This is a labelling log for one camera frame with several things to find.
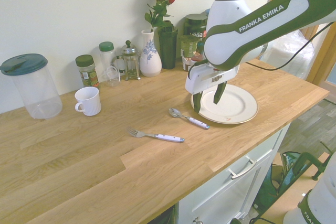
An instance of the green cup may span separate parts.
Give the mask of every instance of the green cup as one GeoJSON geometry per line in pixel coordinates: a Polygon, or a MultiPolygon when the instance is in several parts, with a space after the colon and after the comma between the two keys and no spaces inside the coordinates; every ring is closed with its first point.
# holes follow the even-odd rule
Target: green cup
{"type": "Polygon", "coordinates": [[[197,43],[200,39],[192,35],[182,35],[181,42],[181,57],[190,58],[196,54],[197,43]]]}

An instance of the white vase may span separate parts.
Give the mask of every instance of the white vase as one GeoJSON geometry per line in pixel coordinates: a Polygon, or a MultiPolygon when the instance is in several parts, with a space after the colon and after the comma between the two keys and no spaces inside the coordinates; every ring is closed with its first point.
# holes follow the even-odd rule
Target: white vase
{"type": "Polygon", "coordinates": [[[140,71],[146,77],[157,76],[162,69],[161,59],[154,44],[154,32],[141,31],[143,48],[140,57],[140,71]]]}

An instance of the fork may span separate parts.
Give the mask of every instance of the fork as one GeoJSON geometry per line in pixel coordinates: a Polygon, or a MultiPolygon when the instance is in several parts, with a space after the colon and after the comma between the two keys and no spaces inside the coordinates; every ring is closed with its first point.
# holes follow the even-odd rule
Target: fork
{"type": "Polygon", "coordinates": [[[183,143],[184,138],[180,138],[177,136],[168,136],[168,135],[162,135],[162,134],[146,134],[142,131],[138,131],[136,129],[133,129],[131,127],[127,128],[127,131],[134,137],[143,137],[143,136],[151,136],[155,137],[161,140],[167,140],[167,141],[172,141],[172,142],[177,142],[177,143],[183,143]]]}

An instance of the green lid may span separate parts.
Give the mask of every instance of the green lid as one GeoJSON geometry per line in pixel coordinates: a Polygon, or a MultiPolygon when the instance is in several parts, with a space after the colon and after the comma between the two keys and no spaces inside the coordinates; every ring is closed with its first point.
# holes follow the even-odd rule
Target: green lid
{"type": "Polygon", "coordinates": [[[48,60],[39,54],[25,54],[12,57],[0,66],[1,73],[7,76],[21,76],[43,68],[48,60]]]}
{"type": "Polygon", "coordinates": [[[94,64],[94,61],[91,55],[81,55],[76,58],[76,65],[78,67],[88,67],[92,64],[94,64]]]}
{"type": "Polygon", "coordinates": [[[186,22],[199,25],[199,24],[206,24],[208,17],[205,14],[189,14],[185,16],[186,22]]]}
{"type": "Polygon", "coordinates": [[[177,35],[177,29],[169,20],[164,20],[165,26],[160,26],[157,33],[161,37],[175,37],[177,35]]]}
{"type": "Polygon", "coordinates": [[[99,44],[99,50],[102,52],[109,52],[114,49],[114,45],[112,42],[105,41],[99,44]]]}

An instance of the cabinet door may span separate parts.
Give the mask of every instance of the cabinet door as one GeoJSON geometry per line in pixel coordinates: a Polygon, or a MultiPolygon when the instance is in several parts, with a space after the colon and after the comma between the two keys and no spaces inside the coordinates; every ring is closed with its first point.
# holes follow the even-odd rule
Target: cabinet door
{"type": "Polygon", "coordinates": [[[223,188],[202,204],[197,200],[197,190],[182,199],[179,204],[179,224],[193,224],[196,218],[204,224],[227,224],[233,218],[242,216],[246,196],[269,159],[270,155],[263,157],[244,176],[232,179],[230,175],[223,188]]]}

